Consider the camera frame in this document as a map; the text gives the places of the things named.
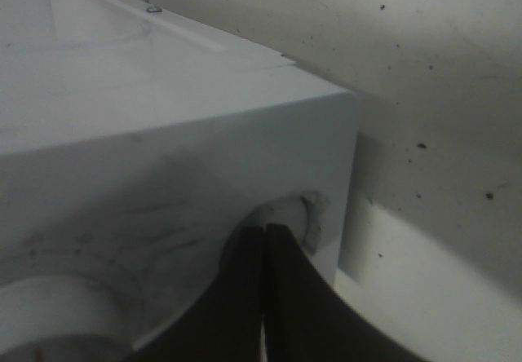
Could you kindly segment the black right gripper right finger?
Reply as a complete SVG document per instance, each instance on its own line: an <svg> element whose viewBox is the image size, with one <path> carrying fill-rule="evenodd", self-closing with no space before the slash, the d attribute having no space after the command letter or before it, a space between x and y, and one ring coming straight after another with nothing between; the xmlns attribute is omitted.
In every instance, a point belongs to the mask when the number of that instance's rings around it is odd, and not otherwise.
<svg viewBox="0 0 522 362"><path fill-rule="evenodd" d="M287 226L266 228L263 269L269 361L390 361L390 342L324 282Z"/></svg>

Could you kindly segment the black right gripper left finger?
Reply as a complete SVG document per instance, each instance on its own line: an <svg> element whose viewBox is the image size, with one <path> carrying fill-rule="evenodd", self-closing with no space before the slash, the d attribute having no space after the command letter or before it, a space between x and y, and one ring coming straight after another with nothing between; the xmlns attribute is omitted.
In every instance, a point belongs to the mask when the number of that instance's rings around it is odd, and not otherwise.
<svg viewBox="0 0 522 362"><path fill-rule="evenodd" d="M173 324L126 361L259 361L265 231L245 227L218 275Z"/></svg>

